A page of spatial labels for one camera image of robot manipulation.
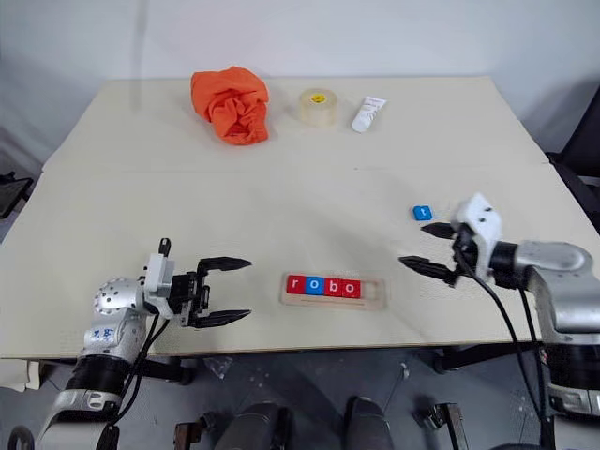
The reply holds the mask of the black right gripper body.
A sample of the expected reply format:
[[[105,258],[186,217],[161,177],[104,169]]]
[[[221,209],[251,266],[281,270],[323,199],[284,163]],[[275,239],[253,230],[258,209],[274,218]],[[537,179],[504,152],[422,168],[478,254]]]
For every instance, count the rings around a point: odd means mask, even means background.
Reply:
[[[456,263],[453,271],[451,287],[455,287],[461,277],[477,279],[476,266],[478,246],[474,242],[474,231],[466,224],[452,224],[453,260]]]

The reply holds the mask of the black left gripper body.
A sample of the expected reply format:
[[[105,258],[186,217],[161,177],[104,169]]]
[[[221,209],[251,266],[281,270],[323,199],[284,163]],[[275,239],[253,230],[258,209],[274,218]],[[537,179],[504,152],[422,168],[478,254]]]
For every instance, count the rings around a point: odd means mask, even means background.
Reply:
[[[203,328],[210,287],[205,284],[207,270],[186,272],[172,278],[170,308],[182,327]]]

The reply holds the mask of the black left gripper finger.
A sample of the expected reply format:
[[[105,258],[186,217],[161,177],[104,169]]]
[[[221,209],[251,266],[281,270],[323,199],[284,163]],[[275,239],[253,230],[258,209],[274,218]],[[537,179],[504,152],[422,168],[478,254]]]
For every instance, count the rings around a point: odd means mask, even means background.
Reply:
[[[233,257],[211,257],[203,258],[198,262],[196,279],[203,282],[211,271],[235,271],[251,266],[252,262]]]
[[[213,311],[208,315],[195,314],[189,319],[189,326],[196,329],[213,328],[244,319],[251,313],[250,309]]]

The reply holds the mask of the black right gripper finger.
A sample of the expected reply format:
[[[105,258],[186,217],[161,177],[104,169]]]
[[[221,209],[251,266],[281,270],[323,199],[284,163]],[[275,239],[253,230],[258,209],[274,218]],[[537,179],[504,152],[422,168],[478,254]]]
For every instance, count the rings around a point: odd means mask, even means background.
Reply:
[[[421,227],[421,231],[431,234],[438,238],[452,238],[455,235],[455,230],[450,223],[433,222]]]
[[[448,286],[454,286],[456,284],[457,272],[455,270],[451,270],[443,264],[432,262],[429,259],[415,255],[401,256],[397,259],[404,266],[408,267],[419,275],[441,280]]]

